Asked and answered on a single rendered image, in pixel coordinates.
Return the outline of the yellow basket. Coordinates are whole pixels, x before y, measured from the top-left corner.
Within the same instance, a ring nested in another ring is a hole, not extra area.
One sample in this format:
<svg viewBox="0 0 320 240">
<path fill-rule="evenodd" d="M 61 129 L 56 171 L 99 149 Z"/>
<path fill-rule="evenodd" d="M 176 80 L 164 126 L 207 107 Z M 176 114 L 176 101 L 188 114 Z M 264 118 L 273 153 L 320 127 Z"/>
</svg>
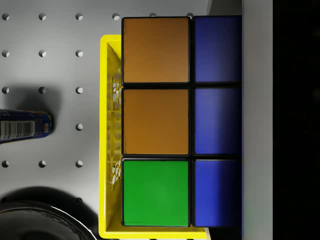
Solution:
<svg viewBox="0 0 320 240">
<path fill-rule="evenodd" d="M 211 240 L 207 227 L 125 227 L 121 222 L 122 150 L 121 35 L 100 40 L 99 208 L 98 233 L 103 239 Z"/>
</svg>

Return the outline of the puzzle cube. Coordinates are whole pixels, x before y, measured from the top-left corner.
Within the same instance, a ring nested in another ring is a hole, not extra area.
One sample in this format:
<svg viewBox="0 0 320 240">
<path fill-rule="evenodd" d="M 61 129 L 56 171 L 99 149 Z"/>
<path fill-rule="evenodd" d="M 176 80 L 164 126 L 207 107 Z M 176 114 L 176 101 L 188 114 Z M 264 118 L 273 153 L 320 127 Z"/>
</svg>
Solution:
<svg viewBox="0 0 320 240">
<path fill-rule="evenodd" d="M 242 18 L 121 22 L 121 223 L 242 223 Z"/>
</svg>

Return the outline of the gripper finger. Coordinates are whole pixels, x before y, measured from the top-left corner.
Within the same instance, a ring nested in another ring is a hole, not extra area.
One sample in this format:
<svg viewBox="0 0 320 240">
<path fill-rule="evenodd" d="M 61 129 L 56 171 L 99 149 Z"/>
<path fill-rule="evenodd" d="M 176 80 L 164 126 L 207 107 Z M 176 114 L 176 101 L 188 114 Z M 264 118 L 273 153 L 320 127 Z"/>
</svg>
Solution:
<svg viewBox="0 0 320 240">
<path fill-rule="evenodd" d="M 242 240 L 240 227 L 210 227 L 211 240 Z"/>
<path fill-rule="evenodd" d="M 211 0 L 208 7 L 211 16 L 242 15 L 242 0 Z"/>
</svg>

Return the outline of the flat-sided can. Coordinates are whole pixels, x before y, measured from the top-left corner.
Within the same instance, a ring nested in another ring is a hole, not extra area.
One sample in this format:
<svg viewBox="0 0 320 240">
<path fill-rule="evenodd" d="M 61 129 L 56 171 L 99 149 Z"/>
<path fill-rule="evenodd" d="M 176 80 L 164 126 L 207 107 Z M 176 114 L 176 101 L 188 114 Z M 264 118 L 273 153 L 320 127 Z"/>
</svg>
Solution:
<svg viewBox="0 0 320 240">
<path fill-rule="evenodd" d="M 0 145 L 41 139 L 52 132 L 52 117 L 43 111 L 0 109 Z"/>
</svg>

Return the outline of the black plate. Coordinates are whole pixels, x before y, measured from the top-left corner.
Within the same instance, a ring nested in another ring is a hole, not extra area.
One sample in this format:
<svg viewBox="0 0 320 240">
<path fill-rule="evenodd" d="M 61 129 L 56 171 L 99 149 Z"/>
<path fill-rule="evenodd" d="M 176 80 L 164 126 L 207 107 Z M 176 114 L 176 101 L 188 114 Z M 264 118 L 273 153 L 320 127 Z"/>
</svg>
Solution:
<svg viewBox="0 0 320 240">
<path fill-rule="evenodd" d="M 37 201 L 0 203 L 0 240 L 97 240 L 82 222 Z"/>
</svg>

